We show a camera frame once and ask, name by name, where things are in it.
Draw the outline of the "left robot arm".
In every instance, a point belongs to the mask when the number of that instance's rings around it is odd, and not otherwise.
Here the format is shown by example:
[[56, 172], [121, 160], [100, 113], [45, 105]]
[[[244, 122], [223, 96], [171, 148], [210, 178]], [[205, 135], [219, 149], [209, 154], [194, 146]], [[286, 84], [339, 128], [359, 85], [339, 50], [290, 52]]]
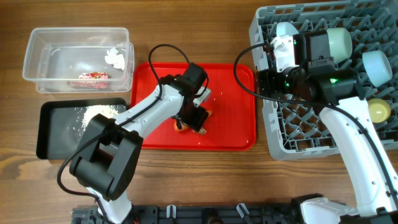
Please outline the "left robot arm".
[[131, 109], [107, 118], [92, 117], [69, 171], [98, 203], [105, 223], [123, 223], [132, 210], [126, 189], [143, 141], [165, 120], [199, 133], [209, 115], [201, 103], [210, 95], [208, 74], [191, 63], [181, 75], [160, 78], [155, 90]]

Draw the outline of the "red serving tray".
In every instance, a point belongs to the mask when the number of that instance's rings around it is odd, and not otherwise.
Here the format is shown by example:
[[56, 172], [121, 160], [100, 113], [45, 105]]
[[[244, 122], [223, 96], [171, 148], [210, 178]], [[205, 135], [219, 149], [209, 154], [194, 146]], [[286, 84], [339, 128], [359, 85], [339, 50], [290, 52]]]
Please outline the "red serving tray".
[[144, 149], [245, 151], [256, 141], [254, 73], [245, 65], [203, 63], [210, 78], [209, 98], [202, 107], [212, 114], [204, 123], [205, 134], [177, 131], [167, 119], [143, 143]]

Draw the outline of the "red snack wrapper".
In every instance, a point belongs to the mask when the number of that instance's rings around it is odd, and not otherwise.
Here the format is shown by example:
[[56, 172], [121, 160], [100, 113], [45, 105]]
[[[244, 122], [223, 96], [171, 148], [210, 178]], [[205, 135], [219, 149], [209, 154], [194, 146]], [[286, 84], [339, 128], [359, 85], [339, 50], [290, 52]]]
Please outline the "red snack wrapper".
[[108, 73], [106, 72], [82, 73], [78, 77], [78, 81], [71, 81], [68, 84], [74, 88], [105, 89], [109, 85], [107, 79]]

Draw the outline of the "light blue plate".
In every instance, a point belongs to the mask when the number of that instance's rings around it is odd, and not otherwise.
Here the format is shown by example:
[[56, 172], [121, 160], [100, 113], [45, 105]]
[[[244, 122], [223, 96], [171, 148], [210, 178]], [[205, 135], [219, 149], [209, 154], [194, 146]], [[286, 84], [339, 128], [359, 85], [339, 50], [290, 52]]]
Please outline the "light blue plate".
[[298, 34], [298, 30], [289, 22], [280, 22], [277, 24], [276, 36], [281, 37], [284, 35], [293, 36]]

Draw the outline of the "green small bowl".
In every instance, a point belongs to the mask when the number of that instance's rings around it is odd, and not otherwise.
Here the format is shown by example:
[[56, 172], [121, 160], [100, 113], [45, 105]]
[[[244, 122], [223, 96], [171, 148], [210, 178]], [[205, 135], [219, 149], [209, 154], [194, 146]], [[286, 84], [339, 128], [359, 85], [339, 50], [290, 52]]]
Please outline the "green small bowl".
[[335, 63], [340, 63], [351, 57], [353, 46], [349, 32], [345, 28], [330, 28], [328, 34], [330, 55]]

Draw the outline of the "light blue bowl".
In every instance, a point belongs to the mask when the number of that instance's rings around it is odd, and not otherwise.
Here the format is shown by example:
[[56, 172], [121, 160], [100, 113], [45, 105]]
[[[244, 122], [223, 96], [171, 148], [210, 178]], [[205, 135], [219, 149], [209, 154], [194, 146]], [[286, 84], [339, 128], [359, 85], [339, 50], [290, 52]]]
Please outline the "light blue bowl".
[[392, 68], [381, 50], [363, 53], [363, 65], [370, 82], [379, 87], [392, 79]]

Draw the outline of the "black plastic tray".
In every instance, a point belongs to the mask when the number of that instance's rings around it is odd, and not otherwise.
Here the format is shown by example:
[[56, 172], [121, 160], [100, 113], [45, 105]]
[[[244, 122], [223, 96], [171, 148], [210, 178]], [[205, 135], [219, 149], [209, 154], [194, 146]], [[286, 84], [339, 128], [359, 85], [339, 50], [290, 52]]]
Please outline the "black plastic tray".
[[77, 149], [83, 135], [72, 127], [77, 118], [75, 108], [93, 105], [127, 105], [122, 98], [49, 101], [40, 109], [36, 156], [39, 159], [66, 159]]

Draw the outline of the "orange carrot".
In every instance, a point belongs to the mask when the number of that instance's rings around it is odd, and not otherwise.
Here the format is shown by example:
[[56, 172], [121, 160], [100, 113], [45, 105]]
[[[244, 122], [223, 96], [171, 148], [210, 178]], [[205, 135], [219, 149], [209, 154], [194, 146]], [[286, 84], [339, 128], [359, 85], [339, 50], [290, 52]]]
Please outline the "orange carrot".
[[191, 129], [194, 133], [199, 134], [199, 131], [195, 131], [192, 128], [189, 128], [185, 123], [178, 123], [177, 121], [174, 122], [174, 130], [176, 130], [177, 132], [184, 132], [188, 131], [189, 129]]

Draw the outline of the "rice with peanut shells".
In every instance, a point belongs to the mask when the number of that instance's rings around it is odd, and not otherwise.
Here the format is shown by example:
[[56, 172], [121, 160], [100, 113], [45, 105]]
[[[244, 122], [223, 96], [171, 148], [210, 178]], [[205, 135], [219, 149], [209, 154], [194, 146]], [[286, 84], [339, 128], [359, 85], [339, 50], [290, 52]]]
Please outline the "rice with peanut shells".
[[76, 124], [72, 129], [81, 135], [85, 131], [90, 120], [97, 114], [112, 118], [125, 110], [126, 107], [124, 105], [93, 105], [75, 108], [74, 112], [76, 112], [77, 118], [74, 119]]

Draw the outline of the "yellow plastic cup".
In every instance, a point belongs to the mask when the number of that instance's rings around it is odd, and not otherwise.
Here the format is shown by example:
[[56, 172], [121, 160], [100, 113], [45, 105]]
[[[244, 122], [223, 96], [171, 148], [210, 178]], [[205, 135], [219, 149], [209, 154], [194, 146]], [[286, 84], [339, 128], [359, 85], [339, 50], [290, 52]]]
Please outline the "yellow plastic cup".
[[381, 123], [388, 119], [391, 114], [391, 107], [387, 101], [380, 98], [373, 98], [368, 101], [368, 111], [373, 123]]

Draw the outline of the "grey dishwasher rack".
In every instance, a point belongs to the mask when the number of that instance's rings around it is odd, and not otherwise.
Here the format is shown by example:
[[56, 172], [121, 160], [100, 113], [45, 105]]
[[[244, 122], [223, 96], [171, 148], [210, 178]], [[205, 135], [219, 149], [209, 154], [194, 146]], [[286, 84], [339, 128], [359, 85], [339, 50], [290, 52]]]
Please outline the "grey dishwasher rack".
[[[260, 7], [249, 28], [251, 45], [269, 43], [277, 25], [292, 24], [300, 33], [345, 28], [353, 41], [353, 54], [337, 69], [352, 69], [367, 99], [380, 98], [391, 107], [386, 121], [375, 125], [386, 150], [397, 149], [397, 1], [334, 1]], [[362, 55], [385, 53], [393, 77], [375, 87], [369, 80]], [[292, 160], [337, 154], [335, 142], [317, 114], [305, 105], [265, 100], [262, 107], [269, 152], [274, 159]]]

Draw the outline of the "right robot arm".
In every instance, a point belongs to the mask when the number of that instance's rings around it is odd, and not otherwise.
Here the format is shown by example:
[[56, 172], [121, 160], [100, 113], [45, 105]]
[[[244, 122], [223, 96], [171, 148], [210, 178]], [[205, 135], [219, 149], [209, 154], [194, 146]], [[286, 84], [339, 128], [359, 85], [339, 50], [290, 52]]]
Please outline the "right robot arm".
[[356, 196], [356, 208], [311, 196], [297, 202], [303, 223], [396, 223], [397, 174], [377, 135], [369, 103], [352, 69], [337, 64], [349, 58], [349, 32], [332, 28], [284, 34], [264, 44], [275, 67], [261, 72], [262, 95], [316, 109], [340, 151]]

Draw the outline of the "white tissue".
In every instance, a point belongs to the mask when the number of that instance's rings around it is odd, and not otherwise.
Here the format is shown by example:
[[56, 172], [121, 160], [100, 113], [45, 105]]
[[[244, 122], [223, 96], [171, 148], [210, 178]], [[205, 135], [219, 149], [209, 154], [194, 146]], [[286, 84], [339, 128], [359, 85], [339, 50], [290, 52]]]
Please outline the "white tissue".
[[120, 54], [115, 47], [106, 51], [104, 59], [107, 64], [112, 65], [114, 68], [124, 70], [125, 67], [124, 55]]

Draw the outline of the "clear plastic bin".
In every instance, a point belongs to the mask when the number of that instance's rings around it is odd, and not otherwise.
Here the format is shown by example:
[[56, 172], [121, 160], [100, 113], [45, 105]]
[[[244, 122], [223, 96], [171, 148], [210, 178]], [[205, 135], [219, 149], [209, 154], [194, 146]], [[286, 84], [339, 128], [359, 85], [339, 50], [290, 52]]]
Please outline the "clear plastic bin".
[[[105, 62], [106, 51], [113, 47], [124, 55], [124, 70]], [[134, 46], [124, 27], [41, 27], [30, 34], [22, 76], [35, 83], [39, 93], [111, 93], [129, 91], [133, 71]], [[108, 87], [68, 84], [91, 72], [108, 73]]]

